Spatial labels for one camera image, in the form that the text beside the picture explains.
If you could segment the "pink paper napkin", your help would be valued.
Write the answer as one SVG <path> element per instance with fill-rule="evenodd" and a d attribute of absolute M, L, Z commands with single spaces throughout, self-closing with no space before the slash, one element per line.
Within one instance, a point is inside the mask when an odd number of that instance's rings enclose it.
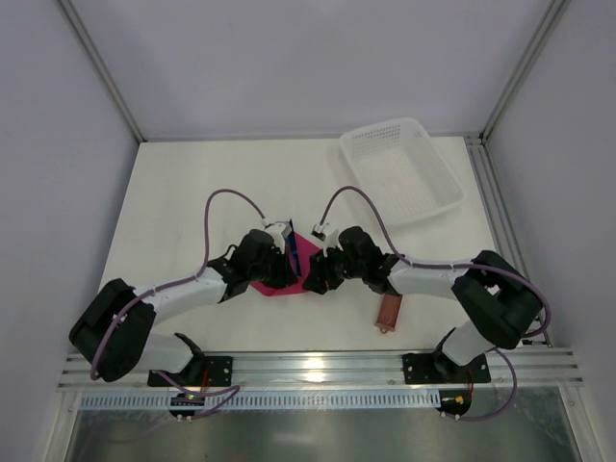
<path fill-rule="evenodd" d="M 294 285 L 283 289 L 274 289 L 265 286 L 261 282 L 255 282 L 250 284 L 253 289 L 261 295 L 269 297 L 306 293 L 306 290 L 302 288 L 302 284 L 310 271 L 310 257 L 317 253 L 320 249 L 299 233 L 295 233 L 295 242 L 297 253 L 296 255 L 290 256 L 290 262 L 292 263 L 293 269 L 295 269 L 295 256 L 297 257 L 301 272 L 301 275 L 297 277 L 297 282 L 294 283 Z"/>

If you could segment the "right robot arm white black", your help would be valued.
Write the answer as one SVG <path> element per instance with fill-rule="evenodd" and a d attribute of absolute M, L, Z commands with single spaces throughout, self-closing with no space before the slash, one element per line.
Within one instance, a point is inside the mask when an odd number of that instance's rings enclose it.
<path fill-rule="evenodd" d="M 304 290 L 324 295 L 359 279 L 379 295 L 451 299 L 466 313 L 467 321 L 432 351 L 403 355 L 408 384 L 489 382 L 486 353 L 515 348 L 547 307 L 539 291 L 491 250 L 457 263 L 409 261 L 383 252 L 359 226 L 339 231 L 317 224 L 312 234 L 322 248 L 310 258 Z"/>

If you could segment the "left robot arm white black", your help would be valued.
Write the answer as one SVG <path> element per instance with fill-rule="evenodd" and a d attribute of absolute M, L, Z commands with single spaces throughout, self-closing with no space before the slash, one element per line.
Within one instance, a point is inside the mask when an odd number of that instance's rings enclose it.
<path fill-rule="evenodd" d="M 196 384 L 207 366 L 201 348 L 182 333 L 161 336 L 153 327 L 242 295 L 253 283 L 274 289 L 294 285 L 297 276 L 287 254 L 290 233 L 285 222 L 252 229 L 230 256 L 177 281 L 147 289 L 121 278 L 106 283 L 68 335 L 89 361 L 91 379 L 115 382 L 132 371 L 149 371 L 153 380 Z"/>

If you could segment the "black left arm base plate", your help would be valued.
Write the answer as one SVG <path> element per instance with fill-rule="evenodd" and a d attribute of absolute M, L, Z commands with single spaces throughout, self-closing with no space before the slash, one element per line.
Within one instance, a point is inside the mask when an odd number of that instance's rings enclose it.
<path fill-rule="evenodd" d="M 232 372 L 232 356 L 204 356 L 193 359 L 181 372 L 167 372 L 167 376 L 182 387 L 229 387 Z"/>

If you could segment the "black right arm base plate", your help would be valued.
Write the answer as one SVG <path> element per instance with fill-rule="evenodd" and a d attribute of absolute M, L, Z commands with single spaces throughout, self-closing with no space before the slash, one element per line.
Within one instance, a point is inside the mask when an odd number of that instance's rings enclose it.
<path fill-rule="evenodd" d="M 439 353 L 407 353 L 401 356 L 407 385 L 490 383 L 492 378 L 484 354 L 466 366 L 457 366 Z"/>

